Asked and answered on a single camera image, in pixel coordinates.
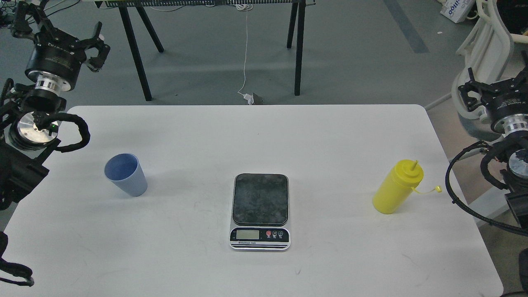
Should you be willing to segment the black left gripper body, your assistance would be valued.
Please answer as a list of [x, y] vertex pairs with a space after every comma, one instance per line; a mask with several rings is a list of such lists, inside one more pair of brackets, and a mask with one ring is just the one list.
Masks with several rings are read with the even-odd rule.
[[61, 79], [61, 91], [77, 86], [80, 68], [87, 60], [85, 51], [96, 46], [96, 39], [79, 40], [61, 30], [58, 36], [36, 33], [34, 49], [25, 69], [25, 75], [36, 82], [39, 75], [54, 75]]

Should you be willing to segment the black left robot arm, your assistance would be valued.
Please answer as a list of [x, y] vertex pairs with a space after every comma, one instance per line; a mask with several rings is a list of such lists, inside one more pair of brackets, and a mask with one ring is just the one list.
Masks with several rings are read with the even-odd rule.
[[48, 175], [43, 166], [53, 151], [79, 150], [91, 135], [85, 120], [65, 113], [64, 92], [74, 90], [82, 65], [98, 72], [109, 45], [98, 22], [94, 35], [78, 39], [56, 28], [45, 13], [47, 1], [20, 1], [11, 34], [34, 49], [25, 69], [31, 85], [5, 81], [1, 91], [1, 210], [19, 203]]

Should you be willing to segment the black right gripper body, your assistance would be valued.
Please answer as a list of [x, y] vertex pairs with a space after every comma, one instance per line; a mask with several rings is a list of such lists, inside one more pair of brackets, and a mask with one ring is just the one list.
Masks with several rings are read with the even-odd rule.
[[498, 134], [527, 130], [527, 82], [505, 80], [481, 92], [481, 103], [490, 117], [490, 129]]

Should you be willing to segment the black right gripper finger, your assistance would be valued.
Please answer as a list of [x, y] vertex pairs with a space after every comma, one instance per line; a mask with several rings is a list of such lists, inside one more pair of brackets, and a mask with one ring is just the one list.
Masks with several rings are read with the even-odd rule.
[[458, 116], [462, 121], [490, 122], [490, 113], [482, 102], [490, 86], [482, 82], [469, 66], [458, 76]]
[[524, 68], [517, 74], [515, 78], [512, 79], [512, 89], [518, 90], [520, 89], [525, 83], [527, 83], [527, 77], [528, 77], [528, 54], [527, 53], [521, 53], [523, 62], [525, 64]]

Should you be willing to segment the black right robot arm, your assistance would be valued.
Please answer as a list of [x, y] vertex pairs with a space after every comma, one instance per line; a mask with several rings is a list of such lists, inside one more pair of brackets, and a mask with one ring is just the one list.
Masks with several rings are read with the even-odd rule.
[[[480, 140], [462, 149], [450, 162], [445, 174], [445, 186], [453, 204], [473, 217], [519, 236], [527, 236], [527, 67], [516, 77], [484, 83], [475, 79], [468, 68], [468, 82], [457, 88], [462, 107], [468, 112], [482, 107], [490, 118], [490, 129], [503, 139], [489, 144]], [[505, 200], [517, 226], [485, 217], [463, 203], [449, 182], [456, 162], [477, 150], [483, 154], [480, 171], [483, 178], [499, 190], [506, 190]]]

